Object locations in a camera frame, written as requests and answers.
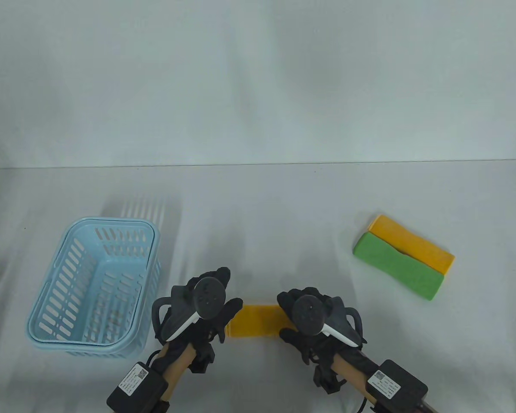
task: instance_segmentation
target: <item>white backdrop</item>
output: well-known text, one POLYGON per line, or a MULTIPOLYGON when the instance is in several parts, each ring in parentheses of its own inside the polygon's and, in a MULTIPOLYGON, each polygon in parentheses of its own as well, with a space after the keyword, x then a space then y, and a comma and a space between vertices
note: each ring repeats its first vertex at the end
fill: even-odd
POLYGON ((516 158, 516 0, 0 0, 0 167, 516 158))

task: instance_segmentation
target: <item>yellow cloth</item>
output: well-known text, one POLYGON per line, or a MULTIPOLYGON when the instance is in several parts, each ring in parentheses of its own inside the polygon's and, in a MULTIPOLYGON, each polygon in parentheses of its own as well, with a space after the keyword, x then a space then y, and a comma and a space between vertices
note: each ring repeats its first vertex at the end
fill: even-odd
POLYGON ((285 327, 296 329, 279 305, 243 305, 225 327, 228 337, 278 337, 285 327))
POLYGON ((454 255, 409 232, 384 215, 378 215, 369 226, 369 232, 384 240, 399 252, 419 260, 443 275, 447 274, 455 259, 454 255))

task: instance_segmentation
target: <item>robotic hand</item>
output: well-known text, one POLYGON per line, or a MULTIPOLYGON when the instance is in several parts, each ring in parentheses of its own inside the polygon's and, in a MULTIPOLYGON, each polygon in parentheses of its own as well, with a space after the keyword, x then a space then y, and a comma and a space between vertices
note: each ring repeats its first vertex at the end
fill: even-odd
POLYGON ((322 295, 316 288, 307 287, 283 291, 277 302, 298 329, 284 328, 279 332, 280 338, 301 352, 305 364, 310 360, 317 364, 313 382, 327 394, 339 391, 346 383, 346 380, 338 381, 331 368, 335 354, 367 375, 376 372, 378 365, 361 352, 367 343, 361 317, 356 309, 344 307, 340 297, 322 295), (354 327, 347 315, 352 317, 354 327))
POLYGON ((134 365, 111 393, 107 405, 113 411, 165 413, 183 372, 187 368, 193 373, 206 372, 215 358, 211 341, 219 336, 224 342, 225 326, 243 307, 242 299, 225 302, 229 279, 229 269, 218 268, 191 278, 186 285, 173 286, 170 297, 153 303, 151 321, 163 348, 151 354, 146 364, 134 365), (170 308, 160 321, 164 305, 170 308))
MULTIPOLYGON (((155 337, 162 344, 169 344, 168 352, 157 358, 151 368, 163 373, 191 344, 197 355, 189 366, 192 373, 205 373, 214 362, 214 350, 210 342, 218 335, 225 340, 225 326, 243 308, 242 299, 225 302, 225 288, 230 279, 227 267, 209 271, 191 278, 186 285, 172 287, 171 297, 157 299, 151 309, 155 337), (170 305, 162 322, 159 310, 170 305)), ((150 356, 147 364, 159 351, 150 356)))
POLYGON ((435 413, 423 401, 428 387, 391 360, 378 366, 362 353, 362 320, 340 297, 322 295, 313 287, 283 291, 279 306, 298 329, 283 328, 280 338, 301 353, 305 364, 317 364, 313 382, 327 394, 349 381, 377 413, 435 413), (353 326, 347 316, 353 319, 353 326), (337 379, 337 374, 344 377, 337 379))

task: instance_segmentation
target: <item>black wire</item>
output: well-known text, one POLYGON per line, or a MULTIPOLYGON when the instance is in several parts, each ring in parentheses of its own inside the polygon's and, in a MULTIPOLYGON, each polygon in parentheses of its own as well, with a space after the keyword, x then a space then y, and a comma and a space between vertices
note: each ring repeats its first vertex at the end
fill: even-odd
POLYGON ((367 398, 363 397, 363 403, 362 403, 361 407, 359 408, 359 410, 356 413, 362 413, 362 411, 365 408, 366 404, 367 404, 367 398))
POLYGON ((147 359, 147 363, 145 365, 149 367, 151 365, 151 361, 153 360, 154 356, 156 356, 159 353, 160 353, 160 350, 156 350, 156 351, 152 352, 151 356, 149 356, 149 358, 147 359))

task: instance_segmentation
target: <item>white cloth surface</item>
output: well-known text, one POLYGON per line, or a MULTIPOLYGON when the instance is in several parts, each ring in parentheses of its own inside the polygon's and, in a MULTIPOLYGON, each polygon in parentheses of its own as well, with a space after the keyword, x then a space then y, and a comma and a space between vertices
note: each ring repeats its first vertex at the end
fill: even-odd
MULTIPOLYGON (((137 360, 33 348, 25 323, 67 226, 83 216, 159 225, 160 295, 232 270, 228 298, 275 303, 314 286, 362 315, 364 351, 429 387, 439 412, 516 412, 516 161, 0 170, 0 412, 105 412, 137 360), (431 302, 351 254, 385 213, 456 256, 431 302)), ((145 360, 158 343, 150 334, 145 360)), ((204 375, 184 374, 171 410, 354 411, 274 339, 214 344, 204 375)))

